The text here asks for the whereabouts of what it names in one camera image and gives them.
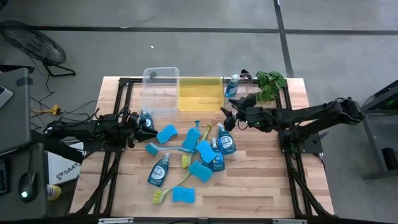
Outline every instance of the yellow tray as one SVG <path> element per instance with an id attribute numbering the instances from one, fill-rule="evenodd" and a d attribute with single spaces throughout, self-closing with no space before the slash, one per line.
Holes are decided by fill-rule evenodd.
<path id="1" fill-rule="evenodd" d="M 178 80 L 180 111 L 218 111 L 224 106 L 221 78 L 181 78 Z"/>

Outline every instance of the blue brush handle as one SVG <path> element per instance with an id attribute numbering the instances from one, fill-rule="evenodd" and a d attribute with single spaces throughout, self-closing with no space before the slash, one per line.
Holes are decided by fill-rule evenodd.
<path id="1" fill-rule="evenodd" d="M 175 149 L 175 150 L 179 150 L 179 151 L 183 151 L 183 152 L 194 152 L 194 150 L 191 149 L 187 149 L 186 147 L 180 147 L 180 146 L 167 146 L 167 147 L 161 147 L 161 146 L 157 146 L 154 143 L 150 142 L 150 145 L 152 145 L 155 149 L 157 149 L 158 151 L 166 151 L 166 150 L 171 150 L 171 149 Z"/>

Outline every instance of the yellow brush head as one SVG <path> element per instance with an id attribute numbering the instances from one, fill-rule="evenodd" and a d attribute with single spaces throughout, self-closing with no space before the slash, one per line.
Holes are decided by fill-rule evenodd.
<path id="1" fill-rule="evenodd" d="M 188 168 L 188 166 L 191 165 L 191 160 L 192 159 L 191 159 L 190 156 L 188 156 L 186 154 L 182 155 L 182 158 L 181 158 L 181 166 L 182 166 L 182 168 L 183 169 Z"/>
<path id="2" fill-rule="evenodd" d="M 157 189 L 157 190 L 155 191 L 155 193 L 154 193 L 154 196 L 152 197 L 152 203 L 153 203 L 153 204 L 162 203 L 162 202 L 160 201 L 160 198 L 161 198 L 162 194 L 163 194 L 163 191 L 160 190 L 160 189 Z"/>

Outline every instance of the fan grille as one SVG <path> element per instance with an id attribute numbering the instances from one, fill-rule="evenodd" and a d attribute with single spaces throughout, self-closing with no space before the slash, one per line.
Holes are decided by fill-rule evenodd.
<path id="1" fill-rule="evenodd" d="M 27 24 L 18 21 L 4 21 L 2 26 L 10 26 L 8 29 L 0 29 L 3 39 L 28 56 L 55 65 L 66 61 L 67 55 L 57 43 L 39 31 L 25 29 Z"/>

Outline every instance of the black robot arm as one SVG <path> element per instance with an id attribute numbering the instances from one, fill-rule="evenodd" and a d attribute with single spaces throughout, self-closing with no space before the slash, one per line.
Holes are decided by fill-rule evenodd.
<path id="1" fill-rule="evenodd" d="M 284 132 L 286 140 L 291 143 L 303 141 L 312 134 L 336 124 L 358 124 L 364 119 L 364 113 L 361 112 L 358 103 L 351 98 L 337 98 L 323 105 L 300 110 L 254 107 L 256 105 L 254 94 L 249 94 L 247 98 L 229 101 L 237 113 L 233 115 L 232 112 L 221 108 L 227 116 L 224 125 L 228 131 L 235 127 L 237 121 L 243 121 L 250 128 L 257 128 L 263 132 L 268 133 L 272 130 Z M 304 121 L 313 122 L 304 126 L 296 124 Z"/>
<path id="2" fill-rule="evenodd" d="M 157 131 L 139 123 L 136 112 L 125 116 L 119 122 L 118 115 L 101 115 L 88 122 L 63 122 L 61 119 L 49 123 L 44 134 L 51 139 L 75 137 L 85 143 L 86 151 L 123 151 L 126 146 L 133 148 L 134 141 L 145 141 L 156 137 Z"/>

